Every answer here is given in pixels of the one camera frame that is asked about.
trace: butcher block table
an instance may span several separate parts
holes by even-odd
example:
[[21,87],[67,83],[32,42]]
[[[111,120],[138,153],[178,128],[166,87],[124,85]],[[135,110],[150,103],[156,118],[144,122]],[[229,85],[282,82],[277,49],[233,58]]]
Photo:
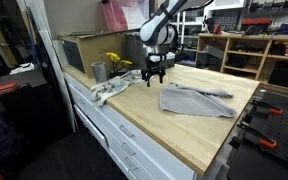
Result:
[[[94,79],[88,79],[72,67],[65,68],[64,72],[88,90],[95,85]],[[203,89],[223,89],[234,94],[233,99],[223,98],[223,100],[229,107],[235,109],[236,116],[233,118],[203,117],[161,110],[159,108],[160,92],[171,82]],[[156,76],[151,80],[151,87],[147,87],[146,83],[131,85],[124,92],[107,99],[106,105],[97,109],[98,111],[102,111],[101,109],[105,107],[113,109],[128,123],[155,141],[154,143],[189,167],[197,177],[202,177],[210,171],[212,162],[235,127],[237,119],[258,84],[259,82],[254,80],[175,65],[166,70],[163,84],[159,83],[158,76]],[[143,146],[143,148],[141,151],[147,156],[154,156],[145,151],[146,147]],[[165,166],[163,168],[167,174],[168,165]],[[152,175],[154,173],[150,173],[149,170],[147,172],[153,179],[156,178]]]

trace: crumpled towel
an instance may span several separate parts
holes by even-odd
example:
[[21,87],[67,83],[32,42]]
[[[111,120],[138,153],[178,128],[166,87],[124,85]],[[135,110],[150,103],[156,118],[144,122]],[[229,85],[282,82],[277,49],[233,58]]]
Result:
[[141,70],[131,70],[91,87],[91,102],[94,106],[102,106],[107,98],[123,92],[129,85],[143,82]]
[[160,92],[160,108],[180,114],[234,117],[236,111],[220,97],[233,98],[222,89],[201,89],[171,83]]

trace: gray cloth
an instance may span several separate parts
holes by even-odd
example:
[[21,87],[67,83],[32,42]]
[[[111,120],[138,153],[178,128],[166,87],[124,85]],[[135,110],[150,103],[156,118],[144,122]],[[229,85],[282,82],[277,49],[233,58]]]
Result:
[[160,93],[160,108],[180,114],[234,117],[236,112],[220,97],[233,98],[222,89],[200,89],[171,83]]

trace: black bag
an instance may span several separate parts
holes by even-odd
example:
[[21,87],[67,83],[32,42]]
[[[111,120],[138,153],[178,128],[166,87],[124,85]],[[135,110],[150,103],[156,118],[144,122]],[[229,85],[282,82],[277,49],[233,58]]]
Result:
[[16,133],[14,124],[8,121],[6,114],[0,113],[0,170],[3,174],[12,173],[16,169],[16,161],[21,152],[20,135]]

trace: metal cup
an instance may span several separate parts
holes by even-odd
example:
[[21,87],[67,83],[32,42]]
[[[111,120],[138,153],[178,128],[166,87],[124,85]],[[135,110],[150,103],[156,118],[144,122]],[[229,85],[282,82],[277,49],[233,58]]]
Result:
[[105,62],[95,62],[91,64],[91,66],[92,66],[93,73],[95,76],[96,84],[99,84],[108,80]]

